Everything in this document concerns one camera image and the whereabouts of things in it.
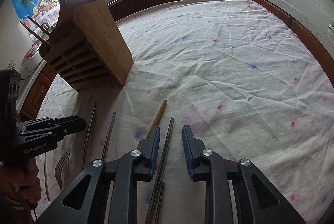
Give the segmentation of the left hand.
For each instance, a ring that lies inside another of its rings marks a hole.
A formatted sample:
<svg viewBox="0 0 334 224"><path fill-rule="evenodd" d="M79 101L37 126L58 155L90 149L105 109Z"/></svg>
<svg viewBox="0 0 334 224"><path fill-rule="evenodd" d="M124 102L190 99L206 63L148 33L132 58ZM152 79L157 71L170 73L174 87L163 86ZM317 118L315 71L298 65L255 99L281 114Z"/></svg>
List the left hand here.
<svg viewBox="0 0 334 224"><path fill-rule="evenodd" d="M19 186L19 191L23 199L30 203L40 201L41 186L35 158L23 161L23 163L17 166L10 166L7 163L1 162L1 190L7 197L17 199L13 184Z"/></svg>

